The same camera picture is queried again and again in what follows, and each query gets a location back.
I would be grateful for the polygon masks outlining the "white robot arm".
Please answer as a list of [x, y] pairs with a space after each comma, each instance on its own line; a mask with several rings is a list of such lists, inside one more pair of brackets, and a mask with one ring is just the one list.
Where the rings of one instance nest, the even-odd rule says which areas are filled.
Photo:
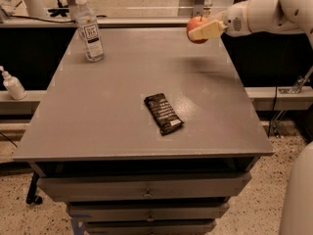
[[[256, 32], [303, 33], [313, 46], [313, 0], [245, 0], [210, 16], [188, 21], [192, 42]], [[313, 235], [313, 142], [297, 156], [286, 189], [279, 235]]]

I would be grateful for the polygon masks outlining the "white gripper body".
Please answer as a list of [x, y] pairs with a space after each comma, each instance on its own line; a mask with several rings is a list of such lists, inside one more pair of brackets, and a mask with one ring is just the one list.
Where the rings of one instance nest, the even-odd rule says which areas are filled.
[[247, 4], [247, 1], [236, 3], [224, 12], [225, 33], [229, 36], [239, 37], [250, 34], [247, 23]]

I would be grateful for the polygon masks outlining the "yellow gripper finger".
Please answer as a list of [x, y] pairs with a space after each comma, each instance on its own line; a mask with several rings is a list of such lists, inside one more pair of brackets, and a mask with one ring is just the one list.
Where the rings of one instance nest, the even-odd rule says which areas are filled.
[[225, 31], [225, 28], [226, 25], [224, 23], [214, 20], [191, 29], [188, 32], [188, 36], [192, 41], [219, 38]]
[[210, 21], [214, 21], [214, 20], [223, 21], [224, 14], [225, 14], [224, 11], [219, 12], [217, 14], [211, 14], [211, 15], [208, 16], [208, 19]]

